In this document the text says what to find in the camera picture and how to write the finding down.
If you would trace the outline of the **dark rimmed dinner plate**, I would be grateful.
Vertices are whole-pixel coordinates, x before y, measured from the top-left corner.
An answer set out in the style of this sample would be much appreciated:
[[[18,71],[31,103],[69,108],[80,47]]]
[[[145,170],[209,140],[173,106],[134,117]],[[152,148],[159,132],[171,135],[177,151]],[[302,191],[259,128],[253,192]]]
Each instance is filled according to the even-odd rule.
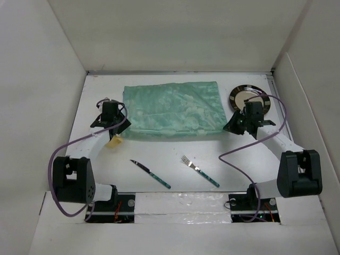
[[[229,95],[229,104],[232,110],[242,110],[245,106],[244,101],[254,96],[263,95],[263,97],[252,98],[251,101],[259,101],[262,103],[264,114],[267,114],[271,107],[270,98],[260,88],[244,84],[235,87]]]

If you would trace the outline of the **yellow ceramic mug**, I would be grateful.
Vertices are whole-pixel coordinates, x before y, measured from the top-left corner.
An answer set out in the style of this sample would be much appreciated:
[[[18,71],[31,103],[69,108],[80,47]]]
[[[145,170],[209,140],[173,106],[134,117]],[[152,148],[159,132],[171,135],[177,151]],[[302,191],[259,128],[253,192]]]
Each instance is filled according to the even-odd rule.
[[[113,136],[111,140],[105,144],[107,148],[115,148],[123,142],[123,138],[120,136]]]

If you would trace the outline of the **green satin cloth placemat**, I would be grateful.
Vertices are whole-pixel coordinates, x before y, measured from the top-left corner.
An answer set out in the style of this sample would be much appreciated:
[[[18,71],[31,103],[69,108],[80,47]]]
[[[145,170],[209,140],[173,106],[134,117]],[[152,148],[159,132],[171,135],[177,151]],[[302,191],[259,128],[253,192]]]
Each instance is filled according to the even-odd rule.
[[[227,122],[215,81],[126,86],[123,103],[131,140],[219,134]]]

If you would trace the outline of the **fork with green handle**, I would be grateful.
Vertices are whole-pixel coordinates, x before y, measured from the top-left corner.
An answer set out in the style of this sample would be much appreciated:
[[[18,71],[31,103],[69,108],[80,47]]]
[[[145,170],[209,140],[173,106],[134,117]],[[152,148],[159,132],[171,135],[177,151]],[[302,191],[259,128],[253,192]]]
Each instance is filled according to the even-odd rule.
[[[203,172],[199,167],[193,164],[192,161],[190,161],[185,155],[181,157],[181,162],[188,166],[189,168],[196,171],[199,175],[201,175],[205,180],[207,180],[209,183],[214,185],[215,187],[219,188],[220,184],[217,183],[215,180],[213,180],[210,176],[208,176],[205,172]]]

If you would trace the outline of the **knife with green handle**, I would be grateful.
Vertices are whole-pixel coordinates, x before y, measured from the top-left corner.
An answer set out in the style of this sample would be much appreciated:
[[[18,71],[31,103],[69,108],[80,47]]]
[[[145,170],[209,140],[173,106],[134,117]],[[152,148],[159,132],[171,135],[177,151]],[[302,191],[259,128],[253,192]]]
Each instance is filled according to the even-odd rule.
[[[161,185],[163,185],[164,187],[166,187],[167,189],[171,189],[171,186],[166,183],[165,181],[163,181],[160,177],[158,177],[156,174],[154,174],[153,172],[150,171],[149,168],[145,167],[143,164],[137,162],[136,160],[132,160],[130,159],[130,161],[135,164],[136,166],[138,166],[140,169],[144,170],[146,173],[148,173],[153,179],[155,179],[157,182],[159,182]]]

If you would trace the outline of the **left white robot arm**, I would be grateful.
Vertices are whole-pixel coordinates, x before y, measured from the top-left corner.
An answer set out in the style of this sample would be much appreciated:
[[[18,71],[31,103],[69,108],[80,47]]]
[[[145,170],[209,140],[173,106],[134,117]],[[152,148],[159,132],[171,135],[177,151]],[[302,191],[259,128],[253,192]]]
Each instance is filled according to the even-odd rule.
[[[116,186],[95,181],[91,162],[113,137],[130,125],[127,110],[121,102],[103,99],[97,104],[100,114],[90,125],[89,134],[66,144],[69,154],[53,154],[49,162],[49,183],[58,202],[90,204],[100,202],[106,210],[118,206]]]

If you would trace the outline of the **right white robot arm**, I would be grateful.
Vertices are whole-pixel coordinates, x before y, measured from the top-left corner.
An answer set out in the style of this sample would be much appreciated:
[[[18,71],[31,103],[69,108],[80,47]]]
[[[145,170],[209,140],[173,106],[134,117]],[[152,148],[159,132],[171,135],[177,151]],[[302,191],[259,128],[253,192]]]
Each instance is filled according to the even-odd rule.
[[[323,186],[319,153],[302,148],[280,133],[273,121],[264,118],[261,102],[246,102],[242,110],[234,112],[224,130],[237,135],[247,132],[279,160],[276,179],[250,184],[245,202],[251,209],[258,209],[267,198],[321,194]]]

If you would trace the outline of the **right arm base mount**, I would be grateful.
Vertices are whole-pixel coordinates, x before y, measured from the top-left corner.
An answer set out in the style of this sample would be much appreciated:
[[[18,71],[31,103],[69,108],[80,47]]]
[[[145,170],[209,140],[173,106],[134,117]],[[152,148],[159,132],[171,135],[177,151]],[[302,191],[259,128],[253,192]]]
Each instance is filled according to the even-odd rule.
[[[230,211],[232,223],[281,222],[276,198],[259,200],[252,184],[246,191],[229,193],[224,207]]]

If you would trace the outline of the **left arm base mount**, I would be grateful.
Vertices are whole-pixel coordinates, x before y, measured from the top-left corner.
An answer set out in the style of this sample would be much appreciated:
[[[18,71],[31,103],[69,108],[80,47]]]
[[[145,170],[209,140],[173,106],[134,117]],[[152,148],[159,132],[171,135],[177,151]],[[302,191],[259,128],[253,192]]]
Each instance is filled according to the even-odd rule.
[[[114,202],[98,201],[94,210],[88,207],[85,222],[98,224],[130,224],[134,223],[135,193],[118,193]]]

